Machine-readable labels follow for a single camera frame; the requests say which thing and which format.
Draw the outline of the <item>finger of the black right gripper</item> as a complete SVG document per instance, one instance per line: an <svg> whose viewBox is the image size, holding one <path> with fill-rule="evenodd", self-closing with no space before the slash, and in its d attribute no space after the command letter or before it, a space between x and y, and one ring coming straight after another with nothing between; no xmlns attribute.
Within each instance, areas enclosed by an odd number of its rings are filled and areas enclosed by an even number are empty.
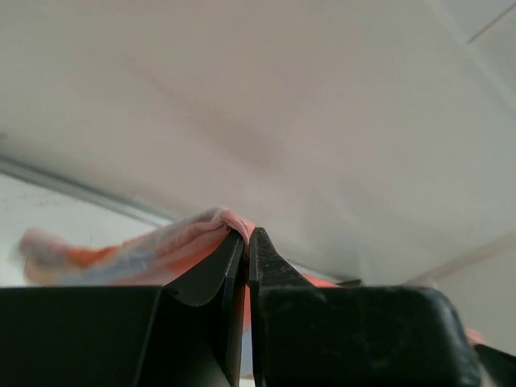
<svg viewBox="0 0 516 387"><path fill-rule="evenodd" d="M494 386L515 387L515 356L483 344L474 349Z"/></svg>

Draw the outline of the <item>orange grey checkered cloth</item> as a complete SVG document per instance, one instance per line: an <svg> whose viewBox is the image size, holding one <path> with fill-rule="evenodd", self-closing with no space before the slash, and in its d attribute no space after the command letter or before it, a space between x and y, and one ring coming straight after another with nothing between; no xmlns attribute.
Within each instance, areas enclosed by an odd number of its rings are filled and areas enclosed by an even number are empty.
<svg viewBox="0 0 516 387"><path fill-rule="evenodd" d="M242 352L244 327L250 326L252 334L249 245L258 228L229 210L215 208L100 251L72 248L28 232L19 243L19 252L24 259L26 287L163 286L207 258L236 232L244 242ZM303 277L318 287L338 286ZM253 354L252 375L254 378Z"/></svg>

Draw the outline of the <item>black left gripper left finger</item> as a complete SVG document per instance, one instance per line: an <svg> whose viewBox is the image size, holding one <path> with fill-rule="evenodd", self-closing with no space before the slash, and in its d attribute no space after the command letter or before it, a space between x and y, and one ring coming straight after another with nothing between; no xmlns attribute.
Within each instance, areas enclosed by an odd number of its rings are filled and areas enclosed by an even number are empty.
<svg viewBox="0 0 516 387"><path fill-rule="evenodd" d="M5 288L4 386L236 386L244 242L163 286Z"/></svg>

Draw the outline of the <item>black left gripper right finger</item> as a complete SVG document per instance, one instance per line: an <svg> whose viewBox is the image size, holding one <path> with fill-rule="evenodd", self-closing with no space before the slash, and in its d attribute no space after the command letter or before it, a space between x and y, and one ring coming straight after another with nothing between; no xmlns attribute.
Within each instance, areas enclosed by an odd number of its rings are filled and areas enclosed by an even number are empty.
<svg viewBox="0 0 516 387"><path fill-rule="evenodd" d="M249 245L253 374L258 386L478 386L454 306L412 286L318 287L266 230Z"/></svg>

